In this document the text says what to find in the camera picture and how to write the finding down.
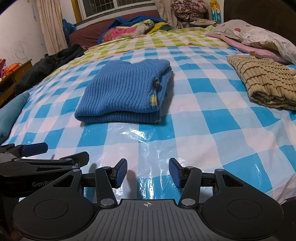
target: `pillow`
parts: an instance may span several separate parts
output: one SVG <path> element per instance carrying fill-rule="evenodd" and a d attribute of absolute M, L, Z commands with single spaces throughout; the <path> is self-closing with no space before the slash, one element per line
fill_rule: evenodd
<path fill-rule="evenodd" d="M 211 33 L 236 39 L 248 46 L 279 51 L 284 59 L 296 64 L 296 46 L 291 41 L 243 20 L 235 19 L 221 23 Z"/>
<path fill-rule="evenodd" d="M 279 62 L 281 64 L 291 64 L 289 61 L 284 59 L 279 52 L 274 51 L 274 50 L 268 50 L 268 49 L 260 49 L 260 48 L 255 48 L 252 46 L 247 46 L 242 44 L 241 42 L 231 39 L 229 37 L 220 35 L 220 34 L 213 34 L 212 32 L 206 34 L 208 37 L 213 37 L 213 38 L 218 38 L 223 40 L 225 43 L 229 44 L 232 47 L 235 47 L 239 51 L 242 51 L 243 53 L 250 53 L 251 51 L 255 52 L 255 57 L 257 58 L 270 58 L 273 59 L 276 62 Z"/>

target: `ribbed knit texture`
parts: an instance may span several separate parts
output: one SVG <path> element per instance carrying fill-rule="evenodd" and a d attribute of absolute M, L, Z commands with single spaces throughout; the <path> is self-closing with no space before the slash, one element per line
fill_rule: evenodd
<path fill-rule="evenodd" d="M 235 54 L 227 58 L 246 86 L 248 96 L 259 105 L 296 110 L 295 73 L 269 58 Z"/>
<path fill-rule="evenodd" d="M 75 118 L 84 123 L 157 123 L 171 71 L 167 60 L 109 61 L 86 87 Z"/>

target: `curtain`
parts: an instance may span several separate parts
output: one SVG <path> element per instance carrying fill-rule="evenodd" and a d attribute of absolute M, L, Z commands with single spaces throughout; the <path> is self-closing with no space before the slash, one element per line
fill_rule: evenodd
<path fill-rule="evenodd" d="M 170 8 L 173 0 L 154 0 L 154 2 L 162 19 L 168 21 L 174 29 L 182 28 L 181 22 L 176 18 Z"/>
<path fill-rule="evenodd" d="M 37 6 L 48 54 L 67 48 L 59 0 L 37 0 Z"/>

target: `metal screw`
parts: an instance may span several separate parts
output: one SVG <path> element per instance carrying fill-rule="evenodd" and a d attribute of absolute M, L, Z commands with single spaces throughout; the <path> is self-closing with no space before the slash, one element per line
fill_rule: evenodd
<path fill-rule="evenodd" d="M 192 206 L 195 204 L 195 200 L 193 200 L 192 198 L 185 198 L 181 201 L 181 203 L 185 206 Z"/>
<path fill-rule="evenodd" d="M 100 203 L 101 203 L 102 205 L 104 205 L 104 206 L 111 206 L 111 205 L 114 204 L 115 202 L 114 202 L 114 200 L 111 199 L 111 198 L 105 198 L 105 199 L 102 199 L 102 200 L 100 201 Z"/>

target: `teal cloth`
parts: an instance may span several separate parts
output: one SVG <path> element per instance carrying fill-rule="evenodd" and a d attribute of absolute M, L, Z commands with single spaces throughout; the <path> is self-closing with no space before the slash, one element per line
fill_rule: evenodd
<path fill-rule="evenodd" d="M 8 138 L 10 131 L 27 103 L 29 96 L 29 92 L 24 92 L 0 109 L 0 145 Z"/>

